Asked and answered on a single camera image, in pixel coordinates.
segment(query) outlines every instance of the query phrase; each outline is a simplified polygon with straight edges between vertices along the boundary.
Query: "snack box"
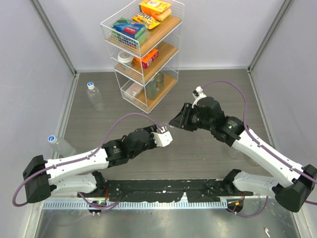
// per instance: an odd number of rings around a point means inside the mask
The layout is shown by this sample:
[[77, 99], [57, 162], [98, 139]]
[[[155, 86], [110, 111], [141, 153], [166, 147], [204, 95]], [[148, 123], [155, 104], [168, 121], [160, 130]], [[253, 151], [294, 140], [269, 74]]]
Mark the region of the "snack box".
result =
[[118, 32], [135, 40], [145, 34], [145, 25], [135, 21], [132, 21], [131, 23], [114, 24], [112, 27]]
[[140, 12], [139, 14], [135, 15], [132, 19], [136, 22], [145, 24], [146, 28], [148, 28], [149, 30], [153, 29], [154, 27], [160, 24], [153, 17], [147, 15], [144, 12]]
[[133, 83], [125, 92], [124, 95], [133, 100], [143, 91], [143, 87], [138, 83]]
[[159, 0], [144, 0], [140, 3], [140, 9], [142, 12], [146, 13], [146, 11], [151, 11], [154, 14], [160, 15], [162, 12], [164, 12], [166, 9], [168, 9], [171, 6], [170, 3], [166, 3]]
[[[150, 64], [159, 56], [159, 51], [157, 49], [151, 49], [143, 58], [142, 58], [142, 67], [147, 68]], [[141, 66], [140, 58], [134, 57], [134, 60], [138, 65]]]
[[159, 0], [144, 0], [139, 4], [141, 12], [153, 17], [157, 21], [164, 21], [171, 15], [170, 6], [171, 4]]

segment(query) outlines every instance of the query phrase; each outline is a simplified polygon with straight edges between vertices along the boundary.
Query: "table surface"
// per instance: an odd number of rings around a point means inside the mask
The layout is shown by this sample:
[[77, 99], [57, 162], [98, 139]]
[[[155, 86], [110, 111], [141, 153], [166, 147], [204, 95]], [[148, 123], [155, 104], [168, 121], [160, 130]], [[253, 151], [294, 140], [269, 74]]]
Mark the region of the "table surface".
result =
[[[199, 85], [218, 79], [229, 80], [246, 94], [249, 108], [247, 124], [268, 142], [267, 134], [252, 86], [244, 69], [182, 70], [179, 80], [149, 114], [161, 124], [167, 124], [181, 110], [185, 102], [193, 103], [192, 91]], [[87, 96], [87, 82], [94, 82], [106, 103], [106, 109], [97, 112]], [[244, 103], [236, 89], [224, 83], [210, 85], [205, 94], [220, 102], [226, 115], [242, 118]], [[121, 116], [141, 112], [122, 99], [114, 72], [81, 73], [72, 104], [65, 139], [79, 153], [100, 145], [110, 127]], [[119, 139], [137, 128], [152, 123], [143, 117], [132, 116], [122, 121], [109, 140]], [[256, 175], [268, 175], [260, 166], [254, 166], [243, 154], [229, 156], [229, 147], [218, 142], [205, 130], [195, 132], [171, 129], [173, 142], [164, 148], [145, 151], [127, 164], [101, 170], [105, 179], [211, 179], [224, 178], [232, 169], [241, 169]]]
[[[264, 199], [246, 198], [244, 204], [242, 214], [255, 214]], [[224, 209], [112, 210], [100, 216], [89, 216], [87, 210], [43, 210], [35, 238], [268, 238], [265, 228], [271, 238], [301, 237], [293, 214], [270, 199], [254, 218]]]

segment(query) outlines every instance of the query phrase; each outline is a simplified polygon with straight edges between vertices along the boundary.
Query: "white wall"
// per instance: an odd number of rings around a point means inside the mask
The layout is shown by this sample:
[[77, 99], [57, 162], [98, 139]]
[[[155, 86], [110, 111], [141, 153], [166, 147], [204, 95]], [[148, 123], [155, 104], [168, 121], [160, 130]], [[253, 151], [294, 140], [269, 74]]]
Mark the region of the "white wall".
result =
[[[296, 0], [254, 69], [277, 148], [317, 167], [317, 1]], [[317, 202], [317, 187], [309, 197]], [[317, 237], [317, 207], [306, 205]]]
[[[29, 1], [2, 1], [0, 32], [0, 231], [20, 238], [30, 205], [16, 208], [11, 199], [30, 160], [52, 155], [46, 139], [57, 129], [72, 75]], [[24, 190], [17, 201], [25, 201]]]
[[[100, 23], [132, 0], [40, 0], [77, 70], [111, 61]], [[249, 66], [283, 0], [180, 0], [181, 67]]]

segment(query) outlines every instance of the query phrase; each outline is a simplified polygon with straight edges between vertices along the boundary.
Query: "bottle cap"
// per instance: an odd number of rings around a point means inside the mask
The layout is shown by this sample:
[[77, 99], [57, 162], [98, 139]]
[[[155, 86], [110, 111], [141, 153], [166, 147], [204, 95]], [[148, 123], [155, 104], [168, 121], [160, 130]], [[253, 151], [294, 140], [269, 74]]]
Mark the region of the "bottle cap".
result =
[[54, 135], [50, 135], [48, 137], [49, 143], [55, 144], [57, 142], [57, 138]]
[[89, 89], [94, 89], [94, 88], [95, 88], [95, 86], [94, 86], [94, 83], [93, 83], [93, 82], [89, 82], [89, 83], [87, 83], [87, 87], [88, 87]]

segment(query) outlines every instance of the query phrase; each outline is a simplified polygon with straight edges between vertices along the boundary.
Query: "wire shelf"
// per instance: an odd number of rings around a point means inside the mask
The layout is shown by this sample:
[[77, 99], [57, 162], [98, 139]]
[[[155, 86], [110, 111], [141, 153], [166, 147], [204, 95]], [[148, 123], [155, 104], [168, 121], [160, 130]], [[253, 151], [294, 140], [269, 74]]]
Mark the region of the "wire shelf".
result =
[[133, 16], [140, 13], [139, 3], [142, 1], [143, 0], [134, 0], [128, 6], [101, 23], [105, 40], [108, 43], [125, 50], [136, 57], [143, 57], [146, 55], [153, 47], [181, 24], [184, 16], [184, 4], [174, 0], [167, 0], [165, 2], [171, 4], [171, 16], [161, 22], [156, 28], [147, 31], [147, 36], [143, 37], [141, 41], [128, 37], [112, 28], [112, 25], [118, 19], [126, 18], [131, 20]]
[[153, 100], [148, 99], [146, 96], [146, 86], [142, 86], [142, 90], [137, 94], [133, 95], [129, 93], [129, 87], [136, 84], [133, 80], [129, 79], [121, 88], [122, 97], [128, 102], [134, 104], [139, 109], [146, 113], [150, 113], [151, 110], [163, 99], [168, 91], [176, 84], [178, 80], [178, 72], [169, 67], [164, 67], [161, 72], [164, 73], [164, 87], [162, 90], [157, 91], [157, 97]]
[[[120, 18], [132, 19], [140, 12], [139, 3], [134, 0], [128, 6], [101, 23], [108, 51], [114, 66], [115, 75], [123, 99], [132, 103], [142, 111], [149, 113], [163, 99], [178, 80], [180, 34], [184, 4], [165, 0], [170, 3], [171, 15], [152, 30], [147, 30], [143, 42], [138, 42], [114, 29], [112, 25]], [[158, 50], [158, 56], [147, 68], [137, 64], [123, 64], [118, 60], [120, 51], [126, 51], [134, 57], [143, 58], [153, 48]], [[164, 73], [164, 87], [157, 91], [155, 99], [147, 97], [146, 86], [157, 73]]]

